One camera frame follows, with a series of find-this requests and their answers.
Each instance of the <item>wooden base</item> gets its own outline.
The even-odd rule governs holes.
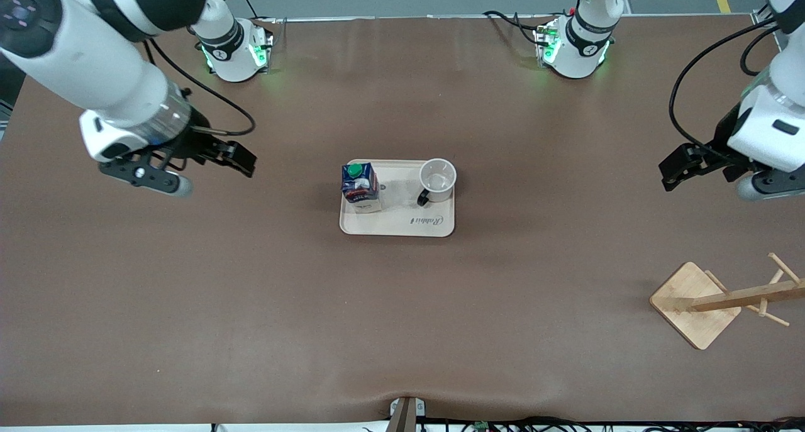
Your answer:
[[[704,350],[741,312],[740,307],[689,311],[693,299],[714,294],[721,294],[716,283],[698,265],[686,262],[657,289],[649,301],[688,343]]]

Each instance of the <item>printed logo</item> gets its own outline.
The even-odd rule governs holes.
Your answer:
[[[445,217],[441,215],[436,215],[432,219],[411,219],[411,222],[408,224],[426,224],[431,226],[439,226],[443,223]]]

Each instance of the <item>green led light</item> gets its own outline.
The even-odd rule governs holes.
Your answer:
[[[561,40],[558,37],[555,37],[554,40],[545,48],[545,55],[544,59],[546,63],[552,63],[556,60],[556,53],[558,53],[558,49],[561,47]]]
[[[604,48],[601,49],[601,57],[598,59],[598,64],[601,64],[602,62],[604,62],[604,59],[606,59],[607,48],[609,48],[609,42],[607,42],[606,45],[604,45]]]
[[[265,49],[259,46],[252,47],[252,56],[254,57],[254,62],[260,67],[264,66],[265,63],[267,62],[265,60],[267,59],[267,57],[265,56]]]
[[[207,66],[209,67],[209,69],[210,70],[215,69],[215,68],[213,68],[212,60],[209,59],[209,53],[207,53],[207,50],[204,47],[201,47],[201,53],[204,54],[204,59],[207,60]]]

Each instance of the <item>wooden mug stand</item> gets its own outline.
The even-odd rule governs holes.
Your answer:
[[[742,308],[757,313],[782,326],[791,325],[769,314],[774,301],[805,297],[805,282],[774,253],[769,257],[777,264],[776,274],[767,285],[740,291],[729,291],[709,270],[686,262],[649,299],[653,307],[693,347],[704,350],[727,328]],[[790,280],[781,281],[783,275]]]

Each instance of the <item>white mug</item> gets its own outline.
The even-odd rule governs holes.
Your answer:
[[[428,160],[419,168],[419,183],[422,184],[422,193],[416,200],[420,206],[429,202],[443,202],[448,200],[455,186],[455,166],[443,158]]]

